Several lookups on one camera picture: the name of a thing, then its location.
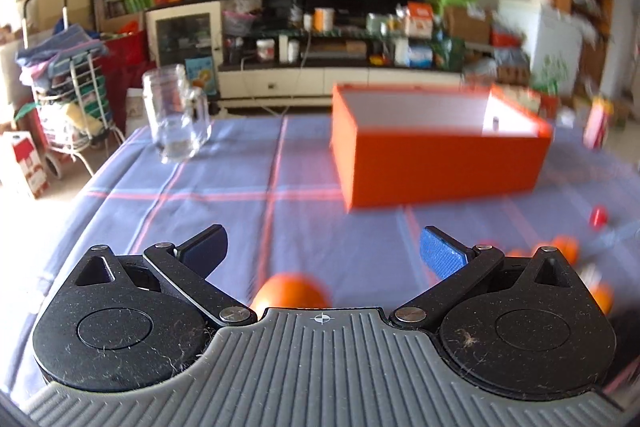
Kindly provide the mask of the large orange fruit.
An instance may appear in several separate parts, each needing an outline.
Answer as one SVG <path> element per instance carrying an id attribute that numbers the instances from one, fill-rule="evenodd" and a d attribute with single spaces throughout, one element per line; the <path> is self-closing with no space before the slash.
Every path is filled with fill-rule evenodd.
<path id="1" fill-rule="evenodd" d="M 258 317 L 269 308 L 324 309 L 331 306 L 320 283 L 302 273 L 278 273 L 269 277 L 250 303 Z"/>

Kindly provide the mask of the orange tangerine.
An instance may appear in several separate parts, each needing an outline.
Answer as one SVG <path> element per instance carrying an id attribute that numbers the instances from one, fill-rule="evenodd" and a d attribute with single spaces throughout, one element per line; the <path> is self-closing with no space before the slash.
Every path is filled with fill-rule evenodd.
<path id="1" fill-rule="evenodd" d="M 610 314 L 614 305 L 613 289 L 608 284 L 600 282 L 590 287 L 589 290 L 601 311 L 605 315 Z"/>
<path id="2" fill-rule="evenodd" d="M 580 254 L 578 239 L 569 235 L 558 235 L 552 239 L 551 245 L 561 251 L 561 254 L 570 265 L 576 265 Z"/>

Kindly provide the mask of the red tomato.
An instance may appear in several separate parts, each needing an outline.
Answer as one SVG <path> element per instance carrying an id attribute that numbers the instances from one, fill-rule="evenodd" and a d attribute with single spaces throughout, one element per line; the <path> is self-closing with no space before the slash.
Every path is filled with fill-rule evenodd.
<path id="1" fill-rule="evenodd" d="M 604 206 L 594 206 L 590 213 L 589 224 L 595 230 L 606 227 L 608 225 L 608 210 Z"/>

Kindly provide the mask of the red yellow-lidded canister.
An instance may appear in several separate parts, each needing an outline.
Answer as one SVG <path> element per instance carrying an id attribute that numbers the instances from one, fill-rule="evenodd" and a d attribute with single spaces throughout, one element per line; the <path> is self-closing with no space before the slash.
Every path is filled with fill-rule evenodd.
<path id="1" fill-rule="evenodd" d="M 597 96 L 592 100 L 587 124 L 585 125 L 582 143 L 589 150 L 600 150 L 603 145 L 608 123 L 614 113 L 614 106 L 611 101 L 602 96 Z"/>

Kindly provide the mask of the blue plaid tablecloth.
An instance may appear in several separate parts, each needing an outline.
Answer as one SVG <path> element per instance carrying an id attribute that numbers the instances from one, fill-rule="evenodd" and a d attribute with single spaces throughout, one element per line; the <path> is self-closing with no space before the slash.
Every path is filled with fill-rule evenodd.
<path id="1" fill-rule="evenodd" d="M 219 223 L 229 252 L 210 280 L 247 303 L 271 275 L 317 277 L 338 307 L 396 308 L 435 283 L 419 256 L 434 225 L 468 244 L 530 251 L 558 235 L 578 239 L 617 310 L 639 304 L 639 177 L 560 129 L 534 191 L 467 202 L 347 210 L 326 116 L 217 121 L 195 158 L 163 164 L 138 130 L 92 178 L 55 183 L 43 198 L 1 196 L 1 389 L 26 403 L 42 379 L 29 346 L 55 282 L 85 251 L 106 244 L 137 254 L 179 244 Z M 608 225 L 590 227 L 594 206 Z"/>

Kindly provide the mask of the clear glass mug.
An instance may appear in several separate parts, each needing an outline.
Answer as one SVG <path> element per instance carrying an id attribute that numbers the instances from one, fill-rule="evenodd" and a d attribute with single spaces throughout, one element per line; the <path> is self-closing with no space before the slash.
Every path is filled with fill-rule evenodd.
<path id="1" fill-rule="evenodd" d="M 142 76 L 143 101 L 152 141 L 163 164 L 198 155 L 212 135 L 206 93 L 193 87 L 182 65 Z"/>

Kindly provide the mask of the orange cardboard box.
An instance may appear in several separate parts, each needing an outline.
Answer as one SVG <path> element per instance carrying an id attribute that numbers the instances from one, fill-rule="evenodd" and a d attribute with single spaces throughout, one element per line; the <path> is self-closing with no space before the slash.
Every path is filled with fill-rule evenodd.
<path id="1" fill-rule="evenodd" d="M 554 129 L 502 90 L 337 86 L 331 150 L 347 209 L 533 190 Z"/>

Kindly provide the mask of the shopping trolley cart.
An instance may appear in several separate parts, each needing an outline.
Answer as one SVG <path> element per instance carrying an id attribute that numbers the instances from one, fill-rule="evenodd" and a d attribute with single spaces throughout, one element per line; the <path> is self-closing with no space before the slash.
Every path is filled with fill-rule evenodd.
<path id="1" fill-rule="evenodd" d="M 36 1 L 24 1 L 22 44 L 15 62 L 21 69 L 21 82 L 32 91 L 27 108 L 37 116 L 44 163 L 58 179 L 63 176 L 65 158 L 81 162 L 93 176 L 87 150 L 107 148 L 111 139 L 124 142 L 107 100 L 101 67 L 108 49 L 101 39 L 70 22 L 67 0 L 62 0 L 62 27 L 47 38 L 32 38 L 27 17 Z"/>

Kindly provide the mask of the white TV cabinet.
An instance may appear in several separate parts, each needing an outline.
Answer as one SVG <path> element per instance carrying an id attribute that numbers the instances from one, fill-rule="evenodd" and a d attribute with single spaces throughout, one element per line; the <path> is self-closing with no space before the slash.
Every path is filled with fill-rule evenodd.
<path id="1" fill-rule="evenodd" d="M 411 84 L 460 86 L 460 72 L 408 68 L 305 67 L 243 69 L 218 74 L 222 101 L 267 98 L 323 98 L 336 84 Z"/>

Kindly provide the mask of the white glass-door cabinet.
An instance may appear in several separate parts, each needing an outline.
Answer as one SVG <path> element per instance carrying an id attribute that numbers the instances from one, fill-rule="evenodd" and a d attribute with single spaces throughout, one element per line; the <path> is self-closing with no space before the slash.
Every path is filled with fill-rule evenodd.
<path id="1" fill-rule="evenodd" d="M 222 64 L 220 0 L 160 6 L 145 13 L 150 57 L 158 67 L 182 65 L 186 79 L 209 98 L 219 98 Z"/>

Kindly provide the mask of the brown cardboard box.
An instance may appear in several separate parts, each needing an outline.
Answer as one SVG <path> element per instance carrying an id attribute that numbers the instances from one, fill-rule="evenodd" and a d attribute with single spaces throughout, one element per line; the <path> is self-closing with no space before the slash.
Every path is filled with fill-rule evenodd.
<path id="1" fill-rule="evenodd" d="M 444 9 L 446 34 L 474 44 L 488 44 L 491 34 L 491 12 L 474 6 L 448 5 Z"/>

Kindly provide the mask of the red white carton box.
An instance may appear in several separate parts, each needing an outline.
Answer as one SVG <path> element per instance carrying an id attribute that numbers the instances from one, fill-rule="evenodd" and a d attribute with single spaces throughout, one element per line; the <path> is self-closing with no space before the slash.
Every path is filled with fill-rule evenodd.
<path id="1" fill-rule="evenodd" d="M 404 17 L 404 34 L 408 38 L 431 39 L 434 11 L 430 4 L 409 2 Z"/>

